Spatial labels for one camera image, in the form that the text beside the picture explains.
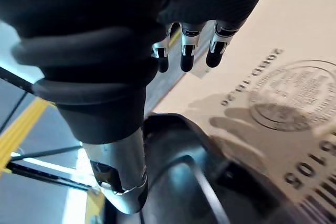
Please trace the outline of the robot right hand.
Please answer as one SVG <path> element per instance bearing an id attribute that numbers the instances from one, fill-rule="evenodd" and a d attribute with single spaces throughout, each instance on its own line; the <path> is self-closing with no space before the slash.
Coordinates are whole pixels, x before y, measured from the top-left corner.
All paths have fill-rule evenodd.
<path id="1" fill-rule="evenodd" d="M 20 65 L 39 68 L 33 93 L 56 105 L 82 142 L 105 197 L 125 214 L 148 195 L 142 125 L 147 85 L 165 72 L 172 24 L 181 69 L 191 70 L 200 33 L 215 25 L 206 64 L 217 67 L 259 0 L 1 0 Z"/>

